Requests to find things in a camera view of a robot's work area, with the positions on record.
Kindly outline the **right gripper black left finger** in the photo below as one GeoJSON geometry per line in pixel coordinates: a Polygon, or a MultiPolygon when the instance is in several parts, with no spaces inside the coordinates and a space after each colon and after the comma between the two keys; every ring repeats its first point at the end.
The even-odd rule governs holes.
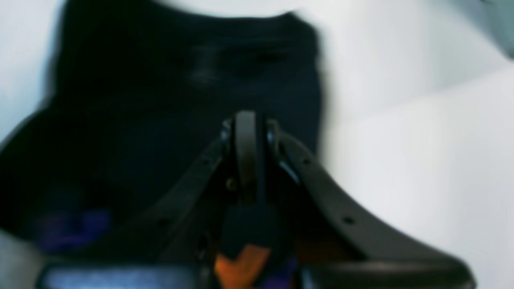
{"type": "Polygon", "coordinates": [[[217,289],[212,234],[230,189],[256,179],[257,117],[236,113],[182,178],[139,216],[83,250],[53,262],[38,289],[217,289]]]}

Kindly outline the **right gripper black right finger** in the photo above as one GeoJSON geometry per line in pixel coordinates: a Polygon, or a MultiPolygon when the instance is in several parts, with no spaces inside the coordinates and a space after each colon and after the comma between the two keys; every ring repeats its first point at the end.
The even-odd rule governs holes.
{"type": "Polygon", "coordinates": [[[257,120],[262,169],[294,235],[295,289],[474,289],[465,262],[380,220],[345,192],[307,147],[257,120]]]}

